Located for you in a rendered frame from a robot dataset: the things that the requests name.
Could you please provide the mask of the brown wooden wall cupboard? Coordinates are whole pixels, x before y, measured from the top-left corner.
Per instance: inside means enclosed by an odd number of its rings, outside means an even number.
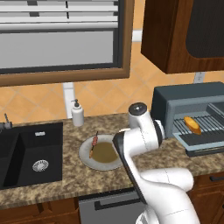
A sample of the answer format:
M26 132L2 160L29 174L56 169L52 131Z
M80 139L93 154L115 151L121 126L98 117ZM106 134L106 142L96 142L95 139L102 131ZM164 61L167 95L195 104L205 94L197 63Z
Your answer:
M179 0L146 0L141 53L165 73Z

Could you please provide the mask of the black sink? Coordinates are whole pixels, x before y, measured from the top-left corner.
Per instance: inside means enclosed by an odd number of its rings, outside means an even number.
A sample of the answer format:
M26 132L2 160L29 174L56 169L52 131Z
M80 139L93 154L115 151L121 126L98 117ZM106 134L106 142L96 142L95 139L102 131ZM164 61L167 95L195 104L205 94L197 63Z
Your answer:
M62 180L63 123L0 133L0 190Z

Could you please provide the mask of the white wall socket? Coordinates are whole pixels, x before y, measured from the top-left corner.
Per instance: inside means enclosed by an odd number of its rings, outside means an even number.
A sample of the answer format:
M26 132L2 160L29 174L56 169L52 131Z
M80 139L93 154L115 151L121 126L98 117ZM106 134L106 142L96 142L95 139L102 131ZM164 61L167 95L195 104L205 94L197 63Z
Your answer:
M194 75L194 83L202 83L204 81L205 78L205 72L197 72Z

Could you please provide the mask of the kebab skewer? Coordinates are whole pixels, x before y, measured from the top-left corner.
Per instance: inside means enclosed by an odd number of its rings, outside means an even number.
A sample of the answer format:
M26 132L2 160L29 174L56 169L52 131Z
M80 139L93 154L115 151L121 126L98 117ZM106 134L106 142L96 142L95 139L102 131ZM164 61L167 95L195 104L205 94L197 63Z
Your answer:
M93 137L92 149L89 152L89 158L91 158L93 156L93 150L94 150L94 147L97 145L97 142L98 142L98 131L96 132L95 136Z

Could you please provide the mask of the white window blinds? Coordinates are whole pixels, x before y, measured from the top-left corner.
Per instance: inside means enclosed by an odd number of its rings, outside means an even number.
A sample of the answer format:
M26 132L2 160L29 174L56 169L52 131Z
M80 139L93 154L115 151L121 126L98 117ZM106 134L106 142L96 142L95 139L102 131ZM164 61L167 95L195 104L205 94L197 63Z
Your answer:
M0 0L1 31L118 27L117 0Z

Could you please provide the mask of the white soap dispenser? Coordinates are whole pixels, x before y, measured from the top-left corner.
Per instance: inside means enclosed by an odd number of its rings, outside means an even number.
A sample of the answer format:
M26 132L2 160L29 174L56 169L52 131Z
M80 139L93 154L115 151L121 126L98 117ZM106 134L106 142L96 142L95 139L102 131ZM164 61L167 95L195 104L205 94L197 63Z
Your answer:
M75 127L80 127L84 124L84 110L82 106L78 103L78 100L73 100L74 105L71 109L72 118L73 118L73 125Z

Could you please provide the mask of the brown wooden base cupboard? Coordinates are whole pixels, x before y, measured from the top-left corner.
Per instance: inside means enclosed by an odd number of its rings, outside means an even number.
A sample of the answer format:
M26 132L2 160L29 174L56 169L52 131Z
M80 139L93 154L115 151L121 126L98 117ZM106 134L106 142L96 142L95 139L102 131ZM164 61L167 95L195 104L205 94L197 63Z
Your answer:
M0 210L0 224L81 224L77 198Z
M224 224L224 180L213 182L209 176L224 176L224 171L196 176L188 195L200 224Z

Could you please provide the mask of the wooden framed window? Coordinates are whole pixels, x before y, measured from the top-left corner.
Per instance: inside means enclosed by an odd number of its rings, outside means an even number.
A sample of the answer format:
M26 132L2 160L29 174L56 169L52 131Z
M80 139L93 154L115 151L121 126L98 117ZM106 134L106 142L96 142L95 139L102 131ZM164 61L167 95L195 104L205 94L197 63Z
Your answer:
M117 2L117 28L0 30L0 87L129 77L135 0Z

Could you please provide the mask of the golden baguette bread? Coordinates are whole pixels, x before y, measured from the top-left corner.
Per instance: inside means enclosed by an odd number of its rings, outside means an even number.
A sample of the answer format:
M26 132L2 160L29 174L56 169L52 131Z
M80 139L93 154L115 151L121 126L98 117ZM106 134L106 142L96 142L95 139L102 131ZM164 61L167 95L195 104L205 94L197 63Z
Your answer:
M196 134L196 135L201 134L200 126L194 119L192 119L190 116L185 116L184 121L185 121L185 125L193 134Z

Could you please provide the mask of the grey plate with brown centre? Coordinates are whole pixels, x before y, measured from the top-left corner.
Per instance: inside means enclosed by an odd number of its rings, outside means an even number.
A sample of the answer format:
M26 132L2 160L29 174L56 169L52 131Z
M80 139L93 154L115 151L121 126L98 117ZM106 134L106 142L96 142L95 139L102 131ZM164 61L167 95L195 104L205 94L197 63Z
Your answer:
M111 171L123 165L113 147L113 135L98 135L96 146L92 145L93 137L86 139L79 148L81 162L97 171Z

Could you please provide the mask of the grey dishwasher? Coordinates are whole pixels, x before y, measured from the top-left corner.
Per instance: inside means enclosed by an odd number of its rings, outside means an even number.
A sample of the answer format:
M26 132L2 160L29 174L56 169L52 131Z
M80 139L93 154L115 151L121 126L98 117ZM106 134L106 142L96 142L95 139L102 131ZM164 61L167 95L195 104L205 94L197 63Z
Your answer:
M142 201L127 206L112 207L95 211L95 202L102 204L139 199L133 187L109 192L99 192L79 197L81 224L136 224L144 211Z

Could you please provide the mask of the dark glass cupboard door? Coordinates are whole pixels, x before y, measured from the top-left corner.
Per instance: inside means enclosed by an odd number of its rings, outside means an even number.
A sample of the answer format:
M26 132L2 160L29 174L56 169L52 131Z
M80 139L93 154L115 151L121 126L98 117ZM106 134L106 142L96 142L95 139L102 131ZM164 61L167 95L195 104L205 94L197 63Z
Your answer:
M166 73L224 70L224 0L178 0Z

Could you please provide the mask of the metal toaster oven rack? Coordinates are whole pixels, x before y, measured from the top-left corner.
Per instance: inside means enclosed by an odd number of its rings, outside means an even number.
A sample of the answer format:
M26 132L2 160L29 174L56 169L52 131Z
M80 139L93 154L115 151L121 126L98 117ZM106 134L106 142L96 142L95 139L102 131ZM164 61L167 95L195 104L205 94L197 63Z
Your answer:
M211 115L195 116L193 120L199 125L201 135L222 135L224 126ZM183 118L175 119L173 123L173 134L195 135L186 125Z

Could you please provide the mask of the white wall switch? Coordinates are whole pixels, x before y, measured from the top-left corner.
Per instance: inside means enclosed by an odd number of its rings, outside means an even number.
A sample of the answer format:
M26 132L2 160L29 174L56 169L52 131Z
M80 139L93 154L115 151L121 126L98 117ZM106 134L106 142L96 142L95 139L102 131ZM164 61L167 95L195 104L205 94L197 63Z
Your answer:
M132 32L132 41L133 42L141 42L142 41L142 30L134 30Z

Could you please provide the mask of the grey toaster oven door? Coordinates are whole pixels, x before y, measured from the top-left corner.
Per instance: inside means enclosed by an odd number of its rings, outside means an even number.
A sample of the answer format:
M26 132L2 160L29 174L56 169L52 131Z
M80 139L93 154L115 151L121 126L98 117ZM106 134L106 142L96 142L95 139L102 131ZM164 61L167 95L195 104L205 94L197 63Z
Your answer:
M200 135L175 129L172 134L184 146L190 158L224 152L223 129L202 131Z

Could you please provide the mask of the grey tap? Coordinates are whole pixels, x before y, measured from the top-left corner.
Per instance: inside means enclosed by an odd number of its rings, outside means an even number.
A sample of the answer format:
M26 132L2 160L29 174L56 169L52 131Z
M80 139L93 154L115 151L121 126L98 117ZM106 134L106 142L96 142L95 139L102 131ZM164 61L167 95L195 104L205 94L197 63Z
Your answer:
M12 128L12 122L9 121L7 114L4 114L6 122L0 122L0 130L8 130Z

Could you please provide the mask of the grey toaster oven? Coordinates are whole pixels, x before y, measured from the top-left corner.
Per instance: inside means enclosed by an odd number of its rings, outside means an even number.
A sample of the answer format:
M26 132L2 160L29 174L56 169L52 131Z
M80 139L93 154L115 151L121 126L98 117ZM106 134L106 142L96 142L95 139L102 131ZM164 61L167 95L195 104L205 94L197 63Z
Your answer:
M166 138L174 137L174 120L185 116L213 116L224 126L224 83L155 87L150 115L162 123Z

